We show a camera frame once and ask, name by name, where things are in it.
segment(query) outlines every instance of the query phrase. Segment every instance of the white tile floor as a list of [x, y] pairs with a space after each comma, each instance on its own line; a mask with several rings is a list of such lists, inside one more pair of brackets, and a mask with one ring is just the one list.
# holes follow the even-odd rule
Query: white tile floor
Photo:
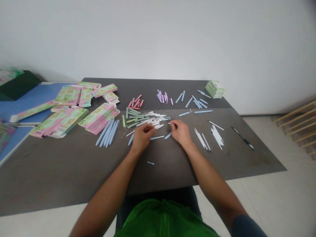
[[[248, 214], [268, 236], [316, 236], [316, 162], [271, 122], [271, 118], [245, 121], [288, 171], [230, 180]], [[202, 217], [221, 236], [229, 236], [224, 223], [194, 187]], [[85, 204], [0, 217], [0, 236], [67, 236]], [[113, 236], [115, 222], [105, 236]]]

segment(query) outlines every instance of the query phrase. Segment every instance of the white wall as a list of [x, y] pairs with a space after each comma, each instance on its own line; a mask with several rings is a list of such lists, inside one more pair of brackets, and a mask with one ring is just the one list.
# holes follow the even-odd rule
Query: white wall
[[240, 114], [279, 113], [316, 92], [315, 15], [307, 0], [2, 0], [0, 66], [215, 79]]

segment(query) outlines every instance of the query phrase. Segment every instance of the green container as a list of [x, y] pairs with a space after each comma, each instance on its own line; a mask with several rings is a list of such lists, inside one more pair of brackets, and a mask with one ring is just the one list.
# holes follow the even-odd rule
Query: green container
[[25, 95], [42, 81], [30, 71], [0, 86], [0, 101], [12, 101]]
[[225, 89], [220, 85], [219, 81], [210, 80], [206, 84], [205, 89], [214, 99], [222, 98], [225, 92]]

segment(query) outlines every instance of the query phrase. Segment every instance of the green mesh shirt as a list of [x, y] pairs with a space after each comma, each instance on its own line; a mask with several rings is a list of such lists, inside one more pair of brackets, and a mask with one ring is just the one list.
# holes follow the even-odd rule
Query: green mesh shirt
[[148, 199], [139, 203], [115, 237], [218, 236], [189, 207], [174, 201]]

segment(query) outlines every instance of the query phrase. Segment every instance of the person's left hand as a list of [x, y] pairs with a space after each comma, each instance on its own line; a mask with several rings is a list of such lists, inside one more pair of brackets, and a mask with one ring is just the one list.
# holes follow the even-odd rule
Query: person's left hand
[[150, 142], [150, 138], [156, 134], [156, 129], [152, 124], [145, 123], [135, 129], [132, 143], [132, 151], [141, 154]]

